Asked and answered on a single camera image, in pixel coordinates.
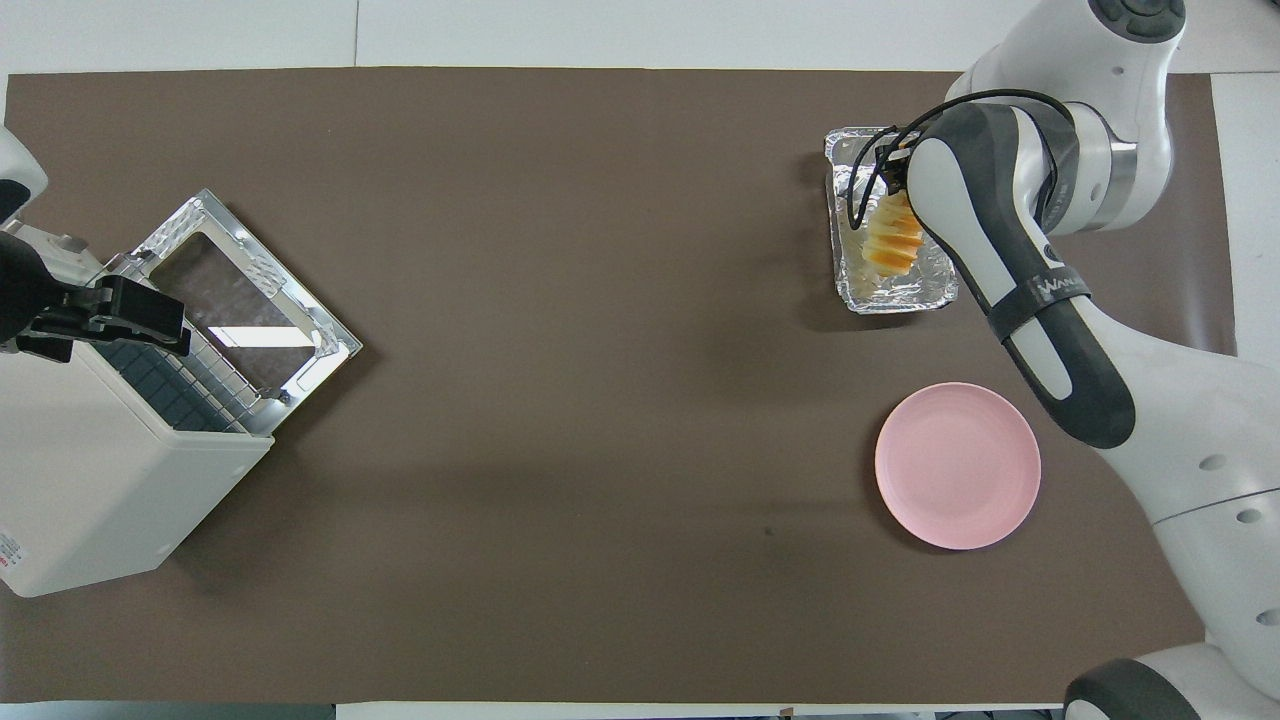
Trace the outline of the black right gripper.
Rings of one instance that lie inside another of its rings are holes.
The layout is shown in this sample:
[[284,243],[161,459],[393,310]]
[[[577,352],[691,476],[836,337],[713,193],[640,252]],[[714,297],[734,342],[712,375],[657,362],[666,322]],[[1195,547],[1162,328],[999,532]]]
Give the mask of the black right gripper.
[[887,138],[876,147],[878,177],[886,193],[900,193],[908,186],[908,168],[914,138]]

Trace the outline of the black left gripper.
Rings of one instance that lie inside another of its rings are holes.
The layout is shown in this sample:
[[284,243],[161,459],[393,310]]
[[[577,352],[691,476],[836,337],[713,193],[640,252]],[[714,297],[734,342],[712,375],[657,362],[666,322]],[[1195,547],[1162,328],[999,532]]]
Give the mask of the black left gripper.
[[[105,275],[96,284],[96,323],[102,342],[150,345],[169,354],[188,354],[191,331],[186,305],[137,281]],[[13,346],[52,363],[69,363],[76,342],[96,337],[90,315],[76,300],[82,284],[56,278],[27,242],[0,232],[0,346]],[[52,337],[28,337],[31,324],[50,313]]]

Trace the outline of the sliced golden bread loaf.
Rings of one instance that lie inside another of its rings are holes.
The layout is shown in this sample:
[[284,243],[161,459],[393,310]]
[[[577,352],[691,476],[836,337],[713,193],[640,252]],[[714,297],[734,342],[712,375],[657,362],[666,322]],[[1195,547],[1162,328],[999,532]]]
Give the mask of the sliced golden bread loaf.
[[906,275],[924,243],[923,234],[908,191],[887,193],[867,220],[861,258],[879,277]]

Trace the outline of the aluminium foil tray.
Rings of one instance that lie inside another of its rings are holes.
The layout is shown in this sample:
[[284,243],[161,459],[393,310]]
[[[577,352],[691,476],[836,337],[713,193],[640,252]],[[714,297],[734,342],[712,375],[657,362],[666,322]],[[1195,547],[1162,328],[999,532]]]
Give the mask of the aluminium foil tray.
[[847,309],[861,315],[929,311],[957,297],[954,264],[925,229],[924,243],[906,275],[879,277],[861,258],[867,220],[887,195],[878,177],[876,147],[896,135],[893,127],[844,127],[826,136],[835,287]]

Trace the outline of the glass oven door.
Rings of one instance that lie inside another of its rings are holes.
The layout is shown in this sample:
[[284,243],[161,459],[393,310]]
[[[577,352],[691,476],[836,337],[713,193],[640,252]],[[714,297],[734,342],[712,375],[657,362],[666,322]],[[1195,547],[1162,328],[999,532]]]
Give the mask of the glass oven door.
[[364,347],[210,190],[109,266],[183,304],[189,355],[166,361],[225,430],[271,436]]

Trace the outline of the cream toaster oven body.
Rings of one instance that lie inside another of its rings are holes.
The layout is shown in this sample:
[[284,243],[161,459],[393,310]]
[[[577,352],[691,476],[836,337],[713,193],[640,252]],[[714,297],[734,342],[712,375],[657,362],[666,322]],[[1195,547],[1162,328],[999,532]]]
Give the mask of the cream toaster oven body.
[[173,429],[91,346],[0,354],[0,583],[24,598],[154,570],[274,443]]

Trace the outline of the round pink plate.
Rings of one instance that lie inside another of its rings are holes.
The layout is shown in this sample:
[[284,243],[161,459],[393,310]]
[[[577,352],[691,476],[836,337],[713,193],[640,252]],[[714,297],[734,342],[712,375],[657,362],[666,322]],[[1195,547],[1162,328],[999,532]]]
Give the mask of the round pink plate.
[[1004,396],[972,383],[938,383],[902,398],[877,433],[873,459],[890,516],[948,551],[1004,541],[1041,491],[1029,423]]

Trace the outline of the brown table mat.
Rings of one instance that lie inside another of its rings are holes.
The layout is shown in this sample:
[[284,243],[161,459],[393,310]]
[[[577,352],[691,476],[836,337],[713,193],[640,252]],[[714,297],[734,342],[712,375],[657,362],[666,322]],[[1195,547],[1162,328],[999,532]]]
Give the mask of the brown table mat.
[[[18,76],[27,220],[99,256],[211,190],[364,342],[163,565],[0,589],[0,700],[964,705],[1202,641],[1134,498],[972,299],[835,292],[826,133],[951,74]],[[1029,423],[970,551],[876,487],[945,382]]]

